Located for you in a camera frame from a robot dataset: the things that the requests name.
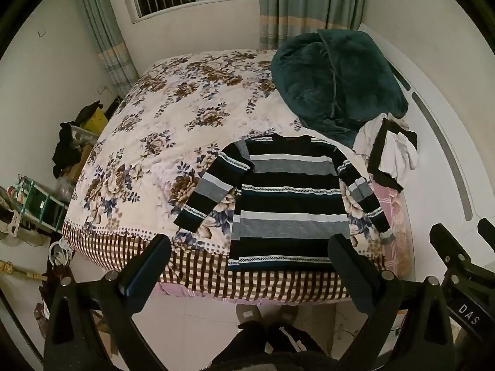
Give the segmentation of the striped black grey sweater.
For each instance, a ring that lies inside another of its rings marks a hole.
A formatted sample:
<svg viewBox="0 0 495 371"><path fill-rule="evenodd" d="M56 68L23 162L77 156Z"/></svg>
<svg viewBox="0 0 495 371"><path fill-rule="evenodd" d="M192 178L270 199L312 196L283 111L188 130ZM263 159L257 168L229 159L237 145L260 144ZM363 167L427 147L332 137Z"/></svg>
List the striped black grey sweater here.
<svg viewBox="0 0 495 371"><path fill-rule="evenodd" d="M389 240L391 226L368 180L336 145L309 135L227 145L174 222L195 232L234 193L230 271L327 270L330 237L350 235L342 187Z"/></svg>

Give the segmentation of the black clothes pile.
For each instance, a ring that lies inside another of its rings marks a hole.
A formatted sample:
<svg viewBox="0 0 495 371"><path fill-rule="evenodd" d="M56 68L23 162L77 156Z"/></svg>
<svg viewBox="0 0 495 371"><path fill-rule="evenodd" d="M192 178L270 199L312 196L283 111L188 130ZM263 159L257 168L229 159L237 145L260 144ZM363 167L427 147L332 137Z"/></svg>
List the black clothes pile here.
<svg viewBox="0 0 495 371"><path fill-rule="evenodd" d="M60 124L59 141L52 157L54 177L60 177L66 169L80 163L80 159L81 152L73 143L71 124L63 122Z"/></svg>

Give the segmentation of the white bed headboard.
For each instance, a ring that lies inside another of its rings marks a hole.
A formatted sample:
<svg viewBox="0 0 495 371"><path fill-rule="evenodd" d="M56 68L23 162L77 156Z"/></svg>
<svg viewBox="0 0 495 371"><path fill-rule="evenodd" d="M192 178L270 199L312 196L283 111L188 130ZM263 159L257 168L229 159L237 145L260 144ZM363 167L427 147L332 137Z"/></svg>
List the white bed headboard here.
<svg viewBox="0 0 495 371"><path fill-rule="evenodd" d="M429 243L442 223L478 266L494 268L494 251L477 233L479 220L494 219L494 193L482 159L461 120L434 83L405 54L362 24L393 68L409 103L405 122L418 136L418 168L403 190L414 247L416 280L441 278L446 266Z"/></svg>

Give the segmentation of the pink bed sheet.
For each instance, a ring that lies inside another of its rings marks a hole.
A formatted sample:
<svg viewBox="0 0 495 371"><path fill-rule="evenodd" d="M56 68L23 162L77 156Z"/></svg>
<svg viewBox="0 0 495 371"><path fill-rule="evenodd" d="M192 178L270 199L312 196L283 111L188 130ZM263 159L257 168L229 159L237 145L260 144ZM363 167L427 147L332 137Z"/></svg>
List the pink bed sheet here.
<svg viewBox="0 0 495 371"><path fill-rule="evenodd" d="M384 264L395 275L406 278L414 269L409 216L403 197L394 189L372 182L372 188L393 228L395 240L384 246Z"/></svg>

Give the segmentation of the wooden stick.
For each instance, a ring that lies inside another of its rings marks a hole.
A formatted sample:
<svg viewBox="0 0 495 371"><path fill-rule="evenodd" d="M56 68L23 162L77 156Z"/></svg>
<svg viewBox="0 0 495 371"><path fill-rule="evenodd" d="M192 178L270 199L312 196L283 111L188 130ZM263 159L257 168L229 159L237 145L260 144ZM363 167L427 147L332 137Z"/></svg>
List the wooden stick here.
<svg viewBox="0 0 495 371"><path fill-rule="evenodd" d="M14 266L9 261L0 261L0 271L5 275L22 275L23 277L39 281L48 280L46 275L40 275L39 273L23 270L17 266Z"/></svg>

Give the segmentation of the white and black garment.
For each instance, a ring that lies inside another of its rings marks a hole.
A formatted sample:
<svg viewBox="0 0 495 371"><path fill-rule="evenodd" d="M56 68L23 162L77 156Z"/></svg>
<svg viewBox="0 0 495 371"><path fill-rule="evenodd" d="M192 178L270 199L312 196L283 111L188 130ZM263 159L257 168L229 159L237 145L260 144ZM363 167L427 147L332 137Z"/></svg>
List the white and black garment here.
<svg viewBox="0 0 495 371"><path fill-rule="evenodd" d="M417 134L391 113L367 122L352 149L364 160L375 183L399 193L419 162Z"/></svg>

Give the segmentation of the green shelf rack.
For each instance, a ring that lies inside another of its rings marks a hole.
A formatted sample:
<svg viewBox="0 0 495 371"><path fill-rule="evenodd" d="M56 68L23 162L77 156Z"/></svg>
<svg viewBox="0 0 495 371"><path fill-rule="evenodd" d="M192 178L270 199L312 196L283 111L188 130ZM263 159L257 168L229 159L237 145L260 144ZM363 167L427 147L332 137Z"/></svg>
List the green shelf rack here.
<svg viewBox="0 0 495 371"><path fill-rule="evenodd" d="M68 206L51 191L26 176L7 189L13 208L21 215L21 225L42 234L61 234Z"/></svg>

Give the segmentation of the grey slippers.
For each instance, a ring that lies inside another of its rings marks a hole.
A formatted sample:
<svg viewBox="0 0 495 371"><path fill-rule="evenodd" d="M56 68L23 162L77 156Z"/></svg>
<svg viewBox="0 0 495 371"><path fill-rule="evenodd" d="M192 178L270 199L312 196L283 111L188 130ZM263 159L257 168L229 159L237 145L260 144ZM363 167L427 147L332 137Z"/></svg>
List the grey slippers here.
<svg viewBox="0 0 495 371"><path fill-rule="evenodd" d="M240 324L247 322L285 322L294 324L298 315L298 306L256 306L249 304L237 304L237 319Z"/></svg>

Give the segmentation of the yellow box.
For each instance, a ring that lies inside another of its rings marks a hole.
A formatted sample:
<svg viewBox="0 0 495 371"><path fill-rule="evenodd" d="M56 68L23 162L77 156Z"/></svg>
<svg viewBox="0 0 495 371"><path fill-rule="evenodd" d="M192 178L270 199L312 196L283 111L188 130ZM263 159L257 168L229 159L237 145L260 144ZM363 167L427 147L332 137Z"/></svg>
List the yellow box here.
<svg viewBox="0 0 495 371"><path fill-rule="evenodd" d="M108 119L106 119L106 116L102 109L98 107L93 115L83 124L82 128L86 131L100 136L107 123Z"/></svg>

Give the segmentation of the dark green plush blanket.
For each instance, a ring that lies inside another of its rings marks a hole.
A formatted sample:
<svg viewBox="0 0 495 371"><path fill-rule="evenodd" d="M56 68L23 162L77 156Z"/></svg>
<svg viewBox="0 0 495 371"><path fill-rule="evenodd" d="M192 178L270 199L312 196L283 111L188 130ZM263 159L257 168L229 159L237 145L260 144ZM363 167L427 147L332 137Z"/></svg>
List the dark green plush blanket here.
<svg viewBox="0 0 495 371"><path fill-rule="evenodd" d="M382 113L402 118L409 109L388 61L361 31L319 29L288 39L271 72L304 127L347 147L366 122Z"/></svg>

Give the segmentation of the floral quilt bedspread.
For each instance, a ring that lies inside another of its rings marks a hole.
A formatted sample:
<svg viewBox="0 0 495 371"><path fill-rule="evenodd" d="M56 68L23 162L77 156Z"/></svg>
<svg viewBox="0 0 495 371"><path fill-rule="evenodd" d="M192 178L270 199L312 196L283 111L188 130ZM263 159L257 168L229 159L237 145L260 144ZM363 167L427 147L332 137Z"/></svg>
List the floral quilt bedspread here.
<svg viewBox="0 0 495 371"><path fill-rule="evenodd" d="M278 93L273 51L241 49L184 54L152 65L138 80L92 149L71 198L63 235L71 248L120 271L155 235L172 245L162 280L223 299L262 298L300 303L342 295L327 270L230 271L228 255L236 195L229 193L195 232L175 219L217 154L236 141L278 134L309 135L352 151L302 126ZM351 237L351 211L372 226L355 236L355 250L383 264L383 240L342 187Z"/></svg>

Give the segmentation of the left grey-green curtain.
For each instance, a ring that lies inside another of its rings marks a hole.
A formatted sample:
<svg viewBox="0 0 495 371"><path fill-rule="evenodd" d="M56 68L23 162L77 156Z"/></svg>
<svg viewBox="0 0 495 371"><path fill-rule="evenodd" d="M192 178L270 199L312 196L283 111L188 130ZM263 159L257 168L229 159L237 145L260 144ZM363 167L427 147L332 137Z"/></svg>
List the left grey-green curtain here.
<svg viewBox="0 0 495 371"><path fill-rule="evenodd" d="M121 97L125 97L138 80L110 0L78 0L80 11L97 49L102 67Z"/></svg>

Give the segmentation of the grey-green curtain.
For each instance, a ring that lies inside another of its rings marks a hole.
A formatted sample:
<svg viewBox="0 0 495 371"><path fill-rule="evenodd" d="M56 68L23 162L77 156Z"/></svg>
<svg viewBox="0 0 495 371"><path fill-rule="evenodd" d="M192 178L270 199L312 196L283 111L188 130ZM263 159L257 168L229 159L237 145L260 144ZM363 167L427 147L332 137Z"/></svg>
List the grey-green curtain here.
<svg viewBox="0 0 495 371"><path fill-rule="evenodd" d="M138 80L110 0L78 0L80 11L97 49L102 67L121 97L125 97Z"/></svg>
<svg viewBox="0 0 495 371"><path fill-rule="evenodd" d="M359 28L366 0L259 0L259 47L276 49L287 39L318 29Z"/></svg>

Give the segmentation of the right grey-green curtain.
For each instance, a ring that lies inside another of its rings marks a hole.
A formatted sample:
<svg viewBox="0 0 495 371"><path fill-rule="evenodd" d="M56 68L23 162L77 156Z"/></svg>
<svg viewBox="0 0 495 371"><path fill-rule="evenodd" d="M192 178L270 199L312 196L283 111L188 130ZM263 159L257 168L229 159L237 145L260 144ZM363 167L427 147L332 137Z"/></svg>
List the right grey-green curtain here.
<svg viewBox="0 0 495 371"><path fill-rule="evenodd" d="M318 29L359 28L366 0L259 0L259 47L276 49L287 39Z"/></svg>

